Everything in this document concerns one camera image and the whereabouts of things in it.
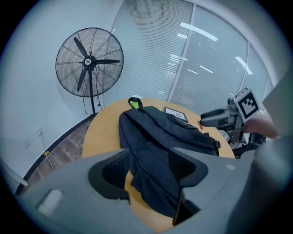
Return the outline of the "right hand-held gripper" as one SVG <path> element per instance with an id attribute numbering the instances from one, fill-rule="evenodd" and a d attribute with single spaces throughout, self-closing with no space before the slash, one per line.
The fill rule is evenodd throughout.
<path id="1" fill-rule="evenodd" d="M 200 115 L 200 125 L 221 127 L 228 123 L 228 136 L 232 143 L 244 143 L 242 140 L 246 122 L 260 111 L 252 90 L 245 87 L 233 98 L 228 98 L 228 109 L 216 109 Z"/>

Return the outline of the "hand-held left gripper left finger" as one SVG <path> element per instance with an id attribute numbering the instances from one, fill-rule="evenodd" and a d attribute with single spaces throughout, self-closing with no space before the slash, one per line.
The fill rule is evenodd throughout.
<path id="1" fill-rule="evenodd" d="M 47 234 L 152 234 L 130 207 L 129 193 L 105 179 L 103 169 L 123 162 L 120 149 L 68 163 L 25 192 L 18 202 L 25 214 Z"/>

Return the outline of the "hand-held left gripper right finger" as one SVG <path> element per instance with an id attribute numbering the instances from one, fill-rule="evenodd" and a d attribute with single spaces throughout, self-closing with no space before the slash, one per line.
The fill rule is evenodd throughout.
<path id="1" fill-rule="evenodd" d="M 179 186 L 173 225 L 189 219 L 210 203 L 237 165 L 236 159 L 171 148 L 169 168 Z"/>

